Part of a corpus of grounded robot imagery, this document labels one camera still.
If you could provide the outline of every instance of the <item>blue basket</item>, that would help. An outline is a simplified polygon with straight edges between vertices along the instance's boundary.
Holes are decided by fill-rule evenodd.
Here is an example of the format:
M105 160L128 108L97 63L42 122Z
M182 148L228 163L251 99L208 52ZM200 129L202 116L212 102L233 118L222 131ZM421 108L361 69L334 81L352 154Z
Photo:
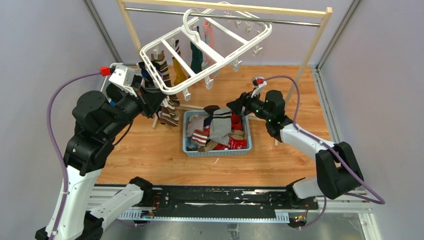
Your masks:
M212 157L212 156L236 156L236 155L246 155L252 149L252 137L251 130L249 128L249 117L245 116L243 118L243 131L247 134L247 146L246 149L234 149L234 150L212 150L206 152L199 151L187 151L187 145L190 144L190 137L186 137L187 124L189 118L193 115L209 116L205 111L186 111L184 113L184 121L182 127L182 150L189 157Z

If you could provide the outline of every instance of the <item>white wall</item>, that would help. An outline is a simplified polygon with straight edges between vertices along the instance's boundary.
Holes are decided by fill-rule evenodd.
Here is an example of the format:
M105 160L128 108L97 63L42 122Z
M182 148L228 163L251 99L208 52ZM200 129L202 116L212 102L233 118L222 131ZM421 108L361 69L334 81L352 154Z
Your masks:
M424 2L363 0L322 75L384 240L423 239Z
M81 0L1 3L0 239L27 240L49 223L62 181L46 128L49 98L61 83L112 58ZM52 124L62 150L78 97L100 84L87 78L58 96Z
M138 52L135 51L134 44L131 41L130 34L128 33L127 27L124 23L121 12L118 9L116 1L93 0L93 2L122 60L124 62L138 61L140 57ZM220 1L202 0L202 2L216 3ZM305 9L315 11L325 11L326 7L332 7L333 15L310 61L310 64L317 64L328 43L330 42L334 32L343 19L343 16L345 15L352 0L228 0L227 2L231 4ZM128 4L127 6L178 12L185 12L188 9L186 7L160 6L151 4ZM224 11L215 10L213 14L221 15L224 14ZM142 46L174 30L175 28L180 27L183 24L182 16L179 15L165 15L146 12L130 12L130 15L134 22L134 26L137 30ZM307 21L312 23L319 23L320 21L318 18L313 17L292 17L271 14L267 15L261 13L256 15L267 19L288 21ZM223 24L242 37L245 36L244 28L237 29L233 21L231 23L227 23L227 21L224 19L218 19L217 22ZM272 28L272 34L267 39L265 39L262 44L260 44L260 46L263 47L263 52L257 58L253 58L253 52L248 51L239 58L240 60L243 60L243 64L296 65L301 63L309 49L309 44L311 43L316 28L282 24L273 24ZM227 56L229 53L239 47L235 40L225 36L224 33L220 32L219 30L215 29L214 33L216 46L215 49L220 54ZM256 33L256 31L252 31L249 34L250 38L247 36L246 38L250 40L254 36L254 33ZM190 63L192 54L190 50L190 42L187 40L187 37L182 36L183 35L181 34L180 39L181 41L184 39L184 41L182 41L180 46L181 55L186 62L189 61Z

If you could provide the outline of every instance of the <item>metal rod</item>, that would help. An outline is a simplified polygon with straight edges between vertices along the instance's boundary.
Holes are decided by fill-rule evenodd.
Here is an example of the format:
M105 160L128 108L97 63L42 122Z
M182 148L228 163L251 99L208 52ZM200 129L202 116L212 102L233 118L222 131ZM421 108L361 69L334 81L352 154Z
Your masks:
M155 13L155 14L171 14L171 15L181 15L181 16L184 15L184 12L180 12L180 11L164 11L164 10L143 9L143 8L134 8L134 7L125 7L124 9L127 10L127 11L134 11L134 12ZM298 26L307 26L307 27L319 27L320 26L319 23L298 22L298 21L283 21L283 20L275 20L275 19L263 19L263 18L242 17L242 16L214 15L214 14L204 14L204 13L190 13L189 15L194 16L194 17L201 17L201 18L244 20L244 21L248 21L248 22L298 25Z

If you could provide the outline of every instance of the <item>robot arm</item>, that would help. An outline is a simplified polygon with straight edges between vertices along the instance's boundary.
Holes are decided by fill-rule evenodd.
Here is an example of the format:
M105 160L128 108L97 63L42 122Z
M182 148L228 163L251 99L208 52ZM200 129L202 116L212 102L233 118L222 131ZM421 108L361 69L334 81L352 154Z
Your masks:
M75 134L68 141L63 157L68 192L59 196L50 223L36 232L38 240L47 240L52 235L55 240L100 239L122 212L152 198L153 185L136 177L108 202L87 210L93 186L115 148L113 142L118 133L140 114L152 118L166 97L156 88L144 87L143 78L133 68L117 64L110 72L113 74L102 88L105 94L95 90L86 92L72 110ZM56 222L59 211L62 215Z
M304 129L285 113L285 101L280 91L270 90L266 93L265 101L260 100L260 89L264 87L261 78L254 78L255 89L242 93L235 101L227 103L236 114L255 114L266 121L269 135L280 142L299 149L316 164L316 177L302 178L287 186L288 201L292 206L302 199L313 196L326 196L335 199L361 184L343 167L336 167L338 160L327 147L333 148L347 165L363 180L355 154L346 142L334 143L324 140Z

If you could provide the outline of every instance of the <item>red connector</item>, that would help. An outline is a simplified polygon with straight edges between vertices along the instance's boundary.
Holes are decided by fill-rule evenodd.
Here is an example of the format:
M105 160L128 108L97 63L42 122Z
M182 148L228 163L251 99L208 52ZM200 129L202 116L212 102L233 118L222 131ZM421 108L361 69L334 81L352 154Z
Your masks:
M106 77L106 76L109 76L110 74L112 74L112 73L111 73L111 69L110 69L108 66L101 66L101 67L99 68L99 70L100 70L100 74L101 74L103 77Z

